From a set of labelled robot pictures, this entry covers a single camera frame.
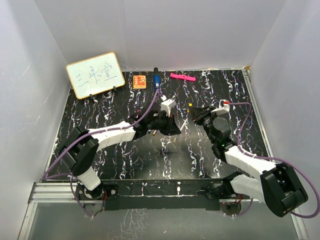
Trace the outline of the orange white pen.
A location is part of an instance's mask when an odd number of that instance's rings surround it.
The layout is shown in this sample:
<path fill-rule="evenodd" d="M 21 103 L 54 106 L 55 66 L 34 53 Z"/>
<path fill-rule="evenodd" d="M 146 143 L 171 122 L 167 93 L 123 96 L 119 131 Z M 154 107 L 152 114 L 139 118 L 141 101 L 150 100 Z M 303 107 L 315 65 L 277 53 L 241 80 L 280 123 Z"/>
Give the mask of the orange white pen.
<path fill-rule="evenodd" d="M 187 124 L 187 122 L 188 122 L 188 119 L 185 119 L 184 122 L 183 122 L 183 124 L 182 124 L 182 126 L 179 128 L 180 133 L 179 133 L 178 135 L 176 135 L 176 137 L 173 139 L 173 143 L 175 143 L 175 142 L 177 141 L 179 135 L 182 133 L 184 127 L 185 127 L 186 124 Z"/>

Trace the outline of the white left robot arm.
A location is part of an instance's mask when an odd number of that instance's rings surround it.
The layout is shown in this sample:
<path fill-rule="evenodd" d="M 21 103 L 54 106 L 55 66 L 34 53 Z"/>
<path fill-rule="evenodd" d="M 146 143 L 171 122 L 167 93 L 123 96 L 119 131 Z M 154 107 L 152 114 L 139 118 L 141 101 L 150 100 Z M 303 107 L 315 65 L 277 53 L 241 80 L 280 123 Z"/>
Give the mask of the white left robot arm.
<path fill-rule="evenodd" d="M 136 112 L 115 125 L 91 130 L 77 127 L 62 145 L 59 156 L 71 174 L 84 185 L 86 194 L 91 199 L 97 200 L 103 195 L 104 189 L 92 167 L 97 152 L 142 138 L 148 131 L 158 131 L 165 136 L 181 134 L 172 113 L 151 110 L 143 116 L 140 112 Z"/>

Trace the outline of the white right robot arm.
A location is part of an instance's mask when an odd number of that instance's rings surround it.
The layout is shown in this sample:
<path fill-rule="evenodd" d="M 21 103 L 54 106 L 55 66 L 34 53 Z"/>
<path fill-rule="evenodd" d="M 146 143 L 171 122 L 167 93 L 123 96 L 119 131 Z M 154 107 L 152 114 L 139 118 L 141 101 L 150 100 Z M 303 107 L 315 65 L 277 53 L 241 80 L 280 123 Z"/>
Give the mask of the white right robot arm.
<path fill-rule="evenodd" d="M 231 139 L 230 123 L 222 117 L 231 105 L 221 100 L 217 108 L 188 108 L 192 121 L 206 132 L 215 157 L 241 169 L 223 179 L 223 194 L 230 199 L 239 194 L 258 199 L 273 214 L 283 217 L 307 202 L 308 194 L 292 166 L 259 159 Z"/>

